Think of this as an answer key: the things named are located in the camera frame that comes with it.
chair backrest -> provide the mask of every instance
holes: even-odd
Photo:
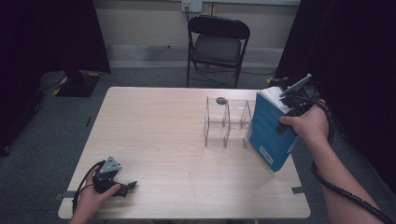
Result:
[[[200,15],[189,21],[189,32],[202,35],[227,36],[236,39],[248,40],[250,30],[239,20]]]

acrylic divider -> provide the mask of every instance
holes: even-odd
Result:
[[[205,146],[243,148],[255,102],[206,97]]]

wall outlet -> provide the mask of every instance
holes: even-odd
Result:
[[[190,8],[192,12],[202,12],[202,2],[192,1]]]
[[[191,11],[191,1],[181,1],[181,11]]]

electrical cord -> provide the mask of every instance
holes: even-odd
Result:
[[[84,188],[81,188],[82,185],[84,184],[85,180],[87,179],[88,175],[90,174],[90,172],[96,167],[96,166],[102,166],[103,164],[105,164],[106,161],[99,161],[97,162],[93,167],[91,167],[91,169],[87,172],[87,174],[84,175],[84,177],[82,178],[81,182],[79,183],[79,186],[77,188],[77,191],[75,193],[75,196],[73,198],[73,214],[76,211],[77,208],[77,204],[78,204],[78,197],[79,194],[88,186],[85,186]]]
[[[328,135],[328,142],[331,145],[332,144],[332,140],[334,137],[334,124],[332,121],[332,115],[329,111],[329,107],[321,101],[316,101],[314,99],[308,99],[308,98],[304,98],[301,96],[295,96],[295,95],[288,95],[286,97],[291,97],[294,99],[298,99],[301,100],[300,104],[297,106],[302,106],[302,105],[306,105],[306,104],[312,104],[312,105],[317,105],[318,107],[320,107],[324,113],[326,114],[326,118],[329,122],[329,135]],[[382,222],[386,223],[386,224],[394,224],[394,222],[387,217],[384,213],[382,213],[379,209],[373,207],[371,204],[367,203],[366,201],[364,201],[363,199],[361,199],[360,197],[352,194],[351,192],[341,189],[338,186],[330,183],[329,181],[323,179],[319,174],[318,174],[318,168],[315,165],[315,162],[312,162],[311,165],[311,172],[314,175],[314,177],[317,179],[317,181],[323,185],[324,187],[344,196],[345,198],[349,199],[350,201],[352,201],[353,203],[357,204],[358,206],[362,207],[363,209],[365,209],[367,212],[369,212],[370,214],[372,214],[373,216],[377,217],[379,220],[381,220]]]
[[[213,16],[213,8],[215,8],[215,3],[212,2],[212,7],[211,7],[211,10],[210,10],[210,15],[211,16]]]
[[[189,7],[184,7],[184,12],[186,13],[187,23],[189,23],[189,21],[190,21],[190,8]]]
[[[311,171],[312,174],[314,175],[314,177],[317,179],[317,181],[323,185],[324,187],[331,189],[332,191],[341,194],[342,196],[348,198],[350,201],[352,201],[353,203],[359,205],[360,207],[364,208],[367,212],[371,213],[373,216],[377,217],[379,220],[381,220],[382,222],[386,223],[386,224],[394,224],[394,222],[387,217],[384,213],[382,213],[380,210],[378,210],[376,207],[370,205],[369,203],[367,203],[366,201],[364,201],[363,199],[361,199],[360,197],[352,194],[349,191],[346,191],[344,189],[341,189],[339,187],[337,187],[336,185],[330,183],[329,181],[323,179],[319,174],[318,174],[318,168],[315,165],[314,162],[312,162],[312,166],[311,166]]]
[[[198,74],[199,74],[201,77],[204,77],[204,78],[206,78],[207,80],[203,80],[203,79],[200,79],[200,78],[194,78],[194,77],[191,78],[192,80],[203,81],[203,82],[209,82],[209,83],[215,83],[215,84],[218,84],[218,85],[222,85],[222,86],[224,86],[224,87],[226,87],[226,88],[231,88],[231,87],[233,87],[233,85],[231,85],[231,84],[218,82],[218,81],[216,81],[214,78],[211,78],[211,77],[208,77],[208,76],[205,76],[204,74],[202,74],[202,73],[208,73],[208,74],[226,73],[226,72],[233,72],[233,71],[224,70],[224,71],[212,71],[212,72],[209,72],[209,71],[204,71],[204,70],[201,70],[201,69],[197,69],[197,71],[198,71]],[[273,75],[275,72],[276,72],[276,69],[275,69],[273,72],[271,72],[271,73],[261,73],[261,74],[258,74],[258,73],[249,73],[249,72],[243,72],[243,71],[241,71],[241,73],[250,74],[250,75],[255,75],[255,76]]]
[[[94,186],[95,184],[90,184],[90,185],[86,185],[84,186],[84,188],[82,188],[79,192],[81,193],[85,188],[90,187],[90,186]]]
[[[268,76],[268,75],[273,75],[273,74],[275,74],[276,73],[276,69],[273,71],[273,72],[271,72],[271,73],[251,73],[251,72],[245,72],[245,71],[241,71],[241,73],[243,73],[243,74],[249,74],[249,75],[253,75],[253,76]],[[198,70],[198,72],[203,72],[203,73],[208,73],[208,74],[214,74],[214,73],[231,73],[231,72],[234,72],[234,71],[232,71],[232,70],[221,70],[221,71],[212,71],[212,72],[209,72],[209,71],[204,71],[204,70],[201,70],[201,69],[197,69]]]

black folding chair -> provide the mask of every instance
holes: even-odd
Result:
[[[197,63],[235,69],[233,87],[236,88],[250,38],[248,26],[238,20],[200,15],[190,19],[188,27],[187,87],[190,84],[190,64],[193,62],[195,70]],[[198,34],[195,44],[192,33]]]

